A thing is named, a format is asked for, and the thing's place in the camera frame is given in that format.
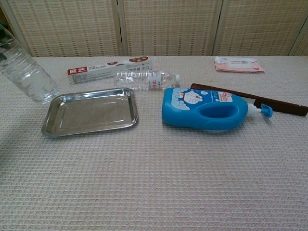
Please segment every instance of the bottle label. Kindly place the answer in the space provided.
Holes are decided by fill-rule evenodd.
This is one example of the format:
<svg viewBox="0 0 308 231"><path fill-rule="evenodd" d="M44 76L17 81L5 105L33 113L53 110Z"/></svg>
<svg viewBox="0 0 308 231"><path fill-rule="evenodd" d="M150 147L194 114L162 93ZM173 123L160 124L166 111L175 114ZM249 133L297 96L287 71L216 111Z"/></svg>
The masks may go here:
<svg viewBox="0 0 308 231"><path fill-rule="evenodd" d="M161 88L162 74L160 71L153 71L148 73L149 89Z"/></svg>
<svg viewBox="0 0 308 231"><path fill-rule="evenodd" d="M174 88L171 104L180 110L192 110L205 103L233 102L232 94L222 91Z"/></svg>

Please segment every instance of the red and white box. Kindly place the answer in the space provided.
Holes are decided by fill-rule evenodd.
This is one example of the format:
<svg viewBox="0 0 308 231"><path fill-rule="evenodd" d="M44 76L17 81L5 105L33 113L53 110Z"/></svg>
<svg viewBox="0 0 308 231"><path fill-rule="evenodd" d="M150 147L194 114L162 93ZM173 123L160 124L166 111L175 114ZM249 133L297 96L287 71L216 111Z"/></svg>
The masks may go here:
<svg viewBox="0 0 308 231"><path fill-rule="evenodd" d="M123 71L147 71L152 70L152 60L149 56L131 58L124 61L108 62L103 65L83 66L67 70L67 76L71 83L86 83L104 78L114 77Z"/></svg>

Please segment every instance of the bottle label with cartoon character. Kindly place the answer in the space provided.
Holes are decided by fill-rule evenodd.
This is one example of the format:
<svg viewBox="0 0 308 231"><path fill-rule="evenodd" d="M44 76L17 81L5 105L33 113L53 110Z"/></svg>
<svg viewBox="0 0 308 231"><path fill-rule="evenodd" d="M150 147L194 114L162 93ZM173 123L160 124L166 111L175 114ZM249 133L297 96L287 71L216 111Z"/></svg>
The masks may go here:
<svg viewBox="0 0 308 231"><path fill-rule="evenodd" d="M174 88L171 105L177 109L188 111L205 103L232 101L232 94L228 92Z"/></svg>

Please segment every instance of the woven fabric surface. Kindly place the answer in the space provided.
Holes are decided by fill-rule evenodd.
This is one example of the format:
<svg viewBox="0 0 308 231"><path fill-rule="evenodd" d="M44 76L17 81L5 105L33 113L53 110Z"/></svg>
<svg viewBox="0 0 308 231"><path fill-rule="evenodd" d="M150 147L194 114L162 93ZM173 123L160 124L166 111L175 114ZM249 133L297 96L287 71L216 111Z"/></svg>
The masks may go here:
<svg viewBox="0 0 308 231"><path fill-rule="evenodd" d="M119 55L118 16L111 0L8 0L8 4L33 56Z"/></svg>
<svg viewBox="0 0 308 231"><path fill-rule="evenodd" d="M36 58L61 93L68 68L125 57ZM192 83L307 104L307 57L257 57L266 73L218 73L214 57L153 57ZM0 230L248 231L308 229L308 119L275 113L207 132L162 124L162 90L135 91L136 125L50 139L48 105L2 77Z"/></svg>
<svg viewBox="0 0 308 231"><path fill-rule="evenodd" d="M299 42L292 55L308 55L308 21L305 22L297 39Z"/></svg>
<svg viewBox="0 0 308 231"><path fill-rule="evenodd" d="M123 0L129 55L211 55L220 0Z"/></svg>
<svg viewBox="0 0 308 231"><path fill-rule="evenodd" d="M226 0L217 55L288 55L308 14L306 0Z"/></svg>

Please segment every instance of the bottle handle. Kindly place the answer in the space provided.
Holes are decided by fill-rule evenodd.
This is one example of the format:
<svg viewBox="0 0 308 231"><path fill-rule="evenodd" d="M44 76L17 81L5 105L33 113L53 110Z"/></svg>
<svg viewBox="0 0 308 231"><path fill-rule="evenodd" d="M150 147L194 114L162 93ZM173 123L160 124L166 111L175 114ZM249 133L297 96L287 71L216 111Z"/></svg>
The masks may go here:
<svg viewBox="0 0 308 231"><path fill-rule="evenodd" d="M202 121L200 122L200 128L206 130L229 130L237 127L242 120L239 119L239 108L235 105L228 105L228 111L225 108L225 105L221 104L220 106L208 107L207 104L200 106L197 110L198 118ZM210 112L210 110L219 110L220 112L215 114Z"/></svg>

